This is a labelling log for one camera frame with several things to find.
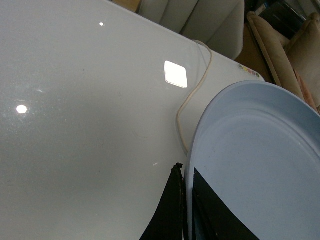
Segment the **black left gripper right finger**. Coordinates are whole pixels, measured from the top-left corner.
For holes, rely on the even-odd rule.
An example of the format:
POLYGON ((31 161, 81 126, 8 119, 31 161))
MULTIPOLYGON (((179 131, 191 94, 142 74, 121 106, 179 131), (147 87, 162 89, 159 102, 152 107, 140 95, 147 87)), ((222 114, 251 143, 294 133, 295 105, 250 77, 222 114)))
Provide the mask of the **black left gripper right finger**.
POLYGON ((193 180, 192 236, 196 240, 257 240, 226 206, 197 169, 193 180))

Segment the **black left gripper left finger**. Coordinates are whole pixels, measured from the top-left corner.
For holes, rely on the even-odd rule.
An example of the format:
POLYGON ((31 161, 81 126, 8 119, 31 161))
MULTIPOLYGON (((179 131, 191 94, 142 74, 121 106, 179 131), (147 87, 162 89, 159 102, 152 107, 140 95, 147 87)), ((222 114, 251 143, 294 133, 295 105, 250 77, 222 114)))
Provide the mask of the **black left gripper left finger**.
POLYGON ((170 170, 156 211, 149 222, 142 240, 181 240, 184 228, 184 180, 182 163, 170 170))

